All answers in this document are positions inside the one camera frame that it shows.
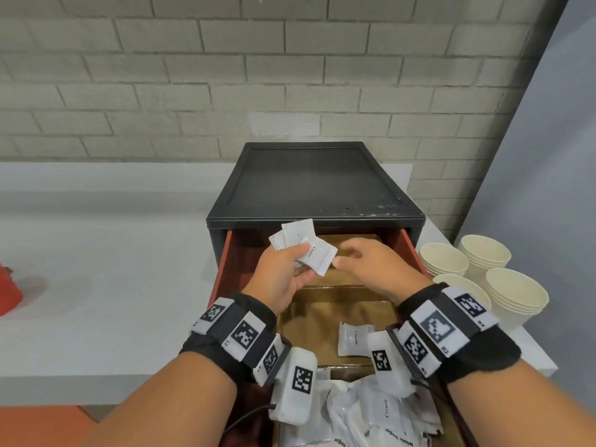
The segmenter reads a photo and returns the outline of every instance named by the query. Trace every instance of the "hand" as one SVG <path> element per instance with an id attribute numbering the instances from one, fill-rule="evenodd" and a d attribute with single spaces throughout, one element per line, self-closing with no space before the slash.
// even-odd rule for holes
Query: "hand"
<path id="1" fill-rule="evenodd" d="M 351 273 L 372 291 L 390 297 L 396 304 L 433 284 L 377 240 L 352 238 L 340 248 L 348 251 L 349 256 L 333 259 L 335 268 Z"/>
<path id="2" fill-rule="evenodd" d="M 307 266 L 294 267 L 294 261 L 305 255 L 308 243 L 300 243 L 281 251 L 269 246 L 260 256 L 255 274 L 242 293 L 263 302 L 275 315 L 292 302 L 294 293 L 307 285 L 317 274 Z"/>

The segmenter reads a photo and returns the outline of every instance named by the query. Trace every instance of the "person's left hand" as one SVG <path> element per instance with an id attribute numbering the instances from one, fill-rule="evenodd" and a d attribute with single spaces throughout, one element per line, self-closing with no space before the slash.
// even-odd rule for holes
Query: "person's left hand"
<path id="1" fill-rule="evenodd" d="M 294 293 L 307 285 L 317 274 L 307 266 L 294 267 L 294 261 L 305 255 L 308 243 L 300 243 L 281 251 L 269 246 L 260 256 L 255 274 L 242 293 L 263 302 L 275 315 L 292 302 Z"/>

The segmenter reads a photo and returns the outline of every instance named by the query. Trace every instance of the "black cabinet top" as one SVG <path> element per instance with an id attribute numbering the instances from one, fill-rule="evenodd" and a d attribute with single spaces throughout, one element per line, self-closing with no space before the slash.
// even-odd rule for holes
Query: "black cabinet top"
<path id="1" fill-rule="evenodd" d="M 362 142 L 246 143 L 210 229 L 313 218 L 317 227 L 417 227 L 424 213 Z"/>

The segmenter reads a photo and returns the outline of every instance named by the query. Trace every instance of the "person's right hand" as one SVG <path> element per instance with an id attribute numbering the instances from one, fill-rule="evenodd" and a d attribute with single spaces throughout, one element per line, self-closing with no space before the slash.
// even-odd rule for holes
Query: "person's right hand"
<path id="1" fill-rule="evenodd" d="M 389 296 L 397 304 L 433 284 L 377 240 L 352 238 L 343 242 L 340 249 L 348 251 L 349 256 L 333 259 L 335 268 L 351 273 L 363 285 Z"/>

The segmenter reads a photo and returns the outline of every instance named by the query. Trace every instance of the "person's right arm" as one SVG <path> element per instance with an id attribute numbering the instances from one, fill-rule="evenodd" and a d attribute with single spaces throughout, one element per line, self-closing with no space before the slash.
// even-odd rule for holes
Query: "person's right arm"
<path id="1" fill-rule="evenodd" d="M 433 282 L 391 248 L 354 238 L 333 265 L 397 305 Z M 525 361 L 496 372 L 474 372 L 448 386 L 481 447 L 596 445 L 596 419 Z"/>

